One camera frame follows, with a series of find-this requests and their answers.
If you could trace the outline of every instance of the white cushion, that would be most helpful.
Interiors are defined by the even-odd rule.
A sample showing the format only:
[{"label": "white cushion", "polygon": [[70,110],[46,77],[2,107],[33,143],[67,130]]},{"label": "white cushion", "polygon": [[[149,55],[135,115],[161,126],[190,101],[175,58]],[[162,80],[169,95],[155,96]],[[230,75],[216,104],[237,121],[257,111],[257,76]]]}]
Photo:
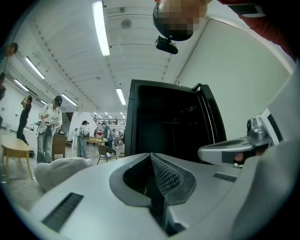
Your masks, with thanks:
[{"label": "white cushion", "polygon": [[34,175],[41,188],[49,191],[77,172],[90,166],[93,166],[91,159],[81,157],[61,158],[50,164],[37,164],[34,168]]}]

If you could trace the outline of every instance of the wooden stool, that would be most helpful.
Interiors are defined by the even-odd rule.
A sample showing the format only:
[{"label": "wooden stool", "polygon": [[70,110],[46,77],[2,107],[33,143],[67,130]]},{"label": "wooden stool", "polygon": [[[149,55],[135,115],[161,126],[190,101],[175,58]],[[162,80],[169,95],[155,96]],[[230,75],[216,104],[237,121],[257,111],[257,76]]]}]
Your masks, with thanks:
[{"label": "wooden stool", "polygon": [[6,172],[6,183],[9,184],[9,177],[8,177],[8,159],[9,157],[16,157],[19,158],[26,158],[27,161],[27,167],[28,167],[28,171],[31,177],[31,180],[33,180],[32,178],[32,173],[30,170],[30,165],[29,165],[29,151],[30,151],[30,147],[27,146],[26,143],[24,143],[22,140],[17,139],[16,137],[12,137],[12,136],[7,136],[4,135],[1,137],[1,145],[2,145],[2,162],[4,165],[4,169]]}]

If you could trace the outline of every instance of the red sleeve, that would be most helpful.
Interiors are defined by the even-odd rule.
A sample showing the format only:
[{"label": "red sleeve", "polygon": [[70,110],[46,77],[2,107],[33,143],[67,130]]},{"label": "red sleeve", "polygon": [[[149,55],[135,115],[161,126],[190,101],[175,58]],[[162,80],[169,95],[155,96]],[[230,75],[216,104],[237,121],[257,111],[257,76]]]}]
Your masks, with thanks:
[{"label": "red sleeve", "polygon": [[[222,4],[246,4],[255,3],[255,0],[218,0]],[[240,16],[245,24],[249,26],[254,32],[262,36],[264,39],[271,41],[274,44],[281,46],[281,48],[294,60],[297,55],[289,46],[285,36],[281,33],[280,29],[272,23],[268,15],[264,17],[245,17]]]}]

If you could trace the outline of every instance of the wooden cabinet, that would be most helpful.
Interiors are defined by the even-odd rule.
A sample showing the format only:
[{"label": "wooden cabinet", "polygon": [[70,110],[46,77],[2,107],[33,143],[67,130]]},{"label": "wooden cabinet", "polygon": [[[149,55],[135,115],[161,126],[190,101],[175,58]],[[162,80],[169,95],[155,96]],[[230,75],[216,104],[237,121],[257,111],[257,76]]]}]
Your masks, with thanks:
[{"label": "wooden cabinet", "polygon": [[66,151],[66,141],[67,137],[61,136],[58,134],[54,134],[53,136],[53,143],[52,143],[52,159],[53,161],[55,154],[63,154],[63,157],[65,157],[65,151]]}]

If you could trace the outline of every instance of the jeans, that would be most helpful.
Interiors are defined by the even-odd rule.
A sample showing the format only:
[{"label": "jeans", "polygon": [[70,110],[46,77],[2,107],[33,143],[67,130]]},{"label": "jeans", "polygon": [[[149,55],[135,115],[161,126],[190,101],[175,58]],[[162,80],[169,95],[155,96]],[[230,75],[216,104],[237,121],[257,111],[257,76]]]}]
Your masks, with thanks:
[{"label": "jeans", "polygon": [[118,141],[120,140],[120,138],[119,137],[116,137],[115,139],[114,139],[114,146],[115,147],[118,147],[119,145],[118,145]]},{"label": "jeans", "polygon": [[17,138],[23,140],[23,142],[28,145],[26,138],[24,136],[24,133],[23,133],[24,128],[26,127],[26,124],[27,124],[27,120],[20,120],[18,131],[17,131]]},{"label": "jeans", "polygon": [[37,163],[51,163],[52,155],[52,131],[51,128],[37,137]]},{"label": "jeans", "polygon": [[105,142],[104,145],[106,147],[113,148],[113,140],[109,140],[109,141]]},{"label": "jeans", "polygon": [[86,155],[86,141],[84,137],[77,137],[77,156],[85,158]]}]

